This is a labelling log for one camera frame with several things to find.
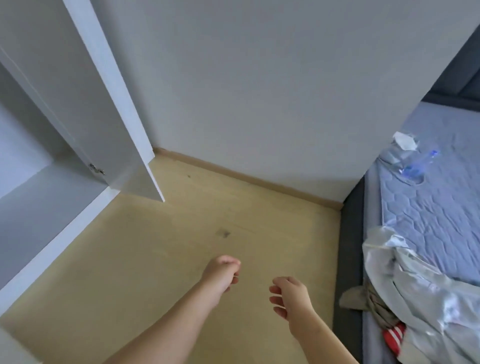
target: door hinge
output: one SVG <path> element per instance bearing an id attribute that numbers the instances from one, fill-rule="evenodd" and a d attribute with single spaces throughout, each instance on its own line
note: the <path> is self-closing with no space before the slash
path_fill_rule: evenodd
<path id="1" fill-rule="evenodd" d="M 105 172 L 103 172 L 103 170 L 98 169 L 98 168 L 95 167 L 92 163 L 90 163 L 88 166 L 90 167 L 90 169 L 91 169 L 93 172 L 95 172 L 95 173 L 100 173 L 100 174 L 105 175 Z"/>

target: open door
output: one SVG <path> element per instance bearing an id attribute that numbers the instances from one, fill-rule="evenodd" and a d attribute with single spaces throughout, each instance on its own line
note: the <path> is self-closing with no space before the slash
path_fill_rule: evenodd
<path id="1" fill-rule="evenodd" d="M 0 61 L 107 184 L 163 201 L 152 147 L 89 0 L 0 0 Z"/>

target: quilted mattress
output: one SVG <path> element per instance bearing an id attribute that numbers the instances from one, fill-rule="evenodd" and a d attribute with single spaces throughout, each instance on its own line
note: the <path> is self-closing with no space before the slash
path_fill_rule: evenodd
<path id="1" fill-rule="evenodd" d="M 440 156 L 419 185 L 378 162 L 383 224 L 449 277 L 480 285 L 480 113 L 420 103 L 401 131 Z"/>

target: red and white striped cloth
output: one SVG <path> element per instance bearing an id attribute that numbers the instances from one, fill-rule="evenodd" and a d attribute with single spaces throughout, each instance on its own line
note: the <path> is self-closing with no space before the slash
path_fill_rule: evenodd
<path id="1" fill-rule="evenodd" d="M 403 322 L 399 322 L 393 328 L 389 328 L 383 332 L 385 342 L 395 356 L 400 354 L 400 347 L 402 346 L 403 335 L 406 329 L 407 326 Z"/>

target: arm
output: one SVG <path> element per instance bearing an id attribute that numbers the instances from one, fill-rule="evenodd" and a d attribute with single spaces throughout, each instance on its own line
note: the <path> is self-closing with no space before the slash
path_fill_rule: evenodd
<path id="1" fill-rule="evenodd" d="M 140 336 L 104 364 L 182 364 L 202 326 L 230 284 L 238 282 L 240 261 L 228 255 L 212 259 L 195 284 L 174 306 Z"/>
<path id="2" fill-rule="evenodd" d="M 277 277 L 270 297 L 278 306 L 274 311 L 288 321 L 290 332 L 298 340 L 309 364 L 358 364 L 355 358 L 317 315 L 310 302 L 307 288 L 293 277 Z"/>

